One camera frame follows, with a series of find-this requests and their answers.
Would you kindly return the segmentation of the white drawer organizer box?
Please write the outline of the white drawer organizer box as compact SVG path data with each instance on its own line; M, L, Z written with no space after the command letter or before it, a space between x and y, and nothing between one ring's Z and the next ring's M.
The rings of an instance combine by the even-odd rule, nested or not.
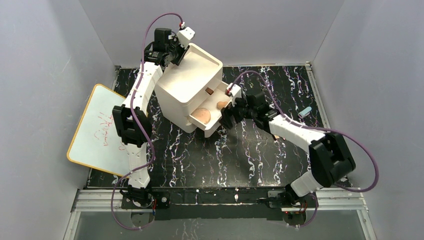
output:
M196 127L188 116L211 96L222 82L223 63L194 43L179 65L170 64L154 92L162 115L187 133Z

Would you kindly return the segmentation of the beige makeup sponge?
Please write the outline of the beige makeup sponge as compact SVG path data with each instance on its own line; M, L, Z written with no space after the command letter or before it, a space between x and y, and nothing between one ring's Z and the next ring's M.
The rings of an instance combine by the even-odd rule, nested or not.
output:
M221 110L221 109L225 108L228 105L228 103L229 103L228 101L219 101L216 104L216 108Z

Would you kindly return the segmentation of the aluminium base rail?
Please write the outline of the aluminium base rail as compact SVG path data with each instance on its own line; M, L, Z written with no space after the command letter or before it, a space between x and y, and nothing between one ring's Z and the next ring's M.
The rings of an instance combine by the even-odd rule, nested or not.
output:
M136 207L109 189L79 190L66 240L374 240L360 193L325 188L305 206L261 203L275 188L156 188Z

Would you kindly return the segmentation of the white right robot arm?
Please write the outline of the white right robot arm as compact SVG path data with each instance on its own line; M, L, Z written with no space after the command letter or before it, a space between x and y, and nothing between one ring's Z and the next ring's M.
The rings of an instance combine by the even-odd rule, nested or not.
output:
M222 126L231 129L235 123L251 119L256 127L286 140L304 150L310 169L287 184L283 197L297 200L322 188L331 187L356 168L356 163L344 137L336 132L309 129L298 122L289 121L276 108L270 107L264 94L237 97L221 110Z

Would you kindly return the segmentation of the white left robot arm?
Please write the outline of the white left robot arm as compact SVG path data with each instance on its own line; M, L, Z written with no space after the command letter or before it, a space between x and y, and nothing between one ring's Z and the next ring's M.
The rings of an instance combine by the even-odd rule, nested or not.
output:
M142 45L140 70L128 96L112 109L117 134L129 159L129 173L124 177L132 188L148 186L147 167L156 158L151 140L152 124L147 113L154 88L170 64L180 64L194 36L195 32L187 26L176 33L169 28L156 28L153 41Z

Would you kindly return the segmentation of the round pink powder puff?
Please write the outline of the round pink powder puff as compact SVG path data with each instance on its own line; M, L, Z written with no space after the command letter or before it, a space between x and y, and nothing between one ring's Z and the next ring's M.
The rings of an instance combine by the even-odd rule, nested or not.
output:
M211 120L211 113L207 108L199 107L191 115L204 125L208 124Z

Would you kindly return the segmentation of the light blue small case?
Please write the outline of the light blue small case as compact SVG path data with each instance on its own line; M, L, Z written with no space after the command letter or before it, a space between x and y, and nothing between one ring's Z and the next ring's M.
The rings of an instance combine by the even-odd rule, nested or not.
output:
M305 117L307 117L310 113L312 112L312 107L311 106L308 106L308 107L306 107L305 109L303 109L303 110L301 110L299 113L298 113L298 117L300 118L300 119L304 119Z

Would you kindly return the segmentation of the white drawer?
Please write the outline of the white drawer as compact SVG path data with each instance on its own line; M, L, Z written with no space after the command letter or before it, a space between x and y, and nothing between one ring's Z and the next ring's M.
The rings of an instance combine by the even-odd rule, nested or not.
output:
M222 118L221 110L217 109L216 105L220 101L227 101L228 105L231 102L231 99L228 95L225 94L224 90L217 89L214 91L214 93L206 98L205 101L203 101L198 108L206 108L210 111L211 114L211 120L208 124L203 124L202 122L199 122L197 119L195 119L192 116L192 113L187 117L189 122L194 124L199 129L203 130L204 137L209 138L221 125L220 119Z

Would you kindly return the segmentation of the yellow-framed whiteboard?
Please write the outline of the yellow-framed whiteboard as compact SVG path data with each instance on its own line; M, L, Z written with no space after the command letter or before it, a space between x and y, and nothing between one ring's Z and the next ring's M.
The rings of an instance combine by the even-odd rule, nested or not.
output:
M125 145L117 134L112 111L124 100L102 84L93 87L67 151L69 161L118 176L146 164L146 147Z

